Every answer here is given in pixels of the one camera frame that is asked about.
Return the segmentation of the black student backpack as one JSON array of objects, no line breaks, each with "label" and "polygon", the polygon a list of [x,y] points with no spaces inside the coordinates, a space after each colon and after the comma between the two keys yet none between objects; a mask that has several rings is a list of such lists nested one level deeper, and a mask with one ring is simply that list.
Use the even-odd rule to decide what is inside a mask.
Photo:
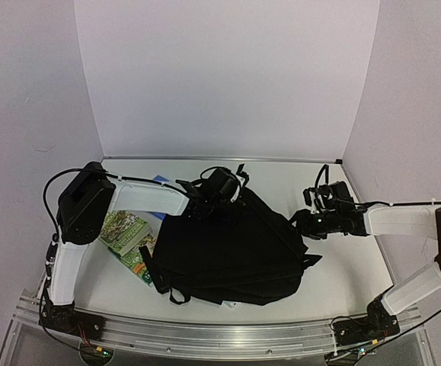
[{"label": "black student backpack", "polygon": [[320,255],[308,253],[295,227],[245,188],[228,211],[198,220],[166,216],[153,252],[141,250],[160,294],[267,305],[295,294]]}]

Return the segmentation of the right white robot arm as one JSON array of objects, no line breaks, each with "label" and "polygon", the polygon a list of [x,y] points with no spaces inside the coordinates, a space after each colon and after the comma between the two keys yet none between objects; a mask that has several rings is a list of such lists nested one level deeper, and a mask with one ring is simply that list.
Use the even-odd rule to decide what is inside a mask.
[{"label": "right white robot arm", "polygon": [[419,236],[437,242],[433,262],[377,296],[368,304],[366,317],[334,324],[342,345],[349,338],[361,342],[398,334],[398,314],[441,288],[441,201],[357,203],[343,182],[307,188],[303,195],[307,208],[296,211],[290,223],[304,237],[322,240],[332,233],[342,233]]}]

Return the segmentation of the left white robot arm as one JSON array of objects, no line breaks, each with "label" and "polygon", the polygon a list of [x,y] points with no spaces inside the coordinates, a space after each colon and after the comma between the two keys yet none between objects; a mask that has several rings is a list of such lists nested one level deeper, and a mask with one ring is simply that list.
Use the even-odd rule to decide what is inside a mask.
[{"label": "left white robot arm", "polygon": [[176,180],[173,185],[112,174],[99,162],[55,174],[53,181],[67,174],[75,177],[59,196],[57,212],[50,214],[54,233],[46,253],[39,308],[43,330],[97,340],[104,318],[75,310],[75,285],[84,254],[99,237],[106,215],[131,210],[204,218],[214,208],[235,202],[249,181],[242,165],[236,172],[222,166],[207,171],[208,178]]}]

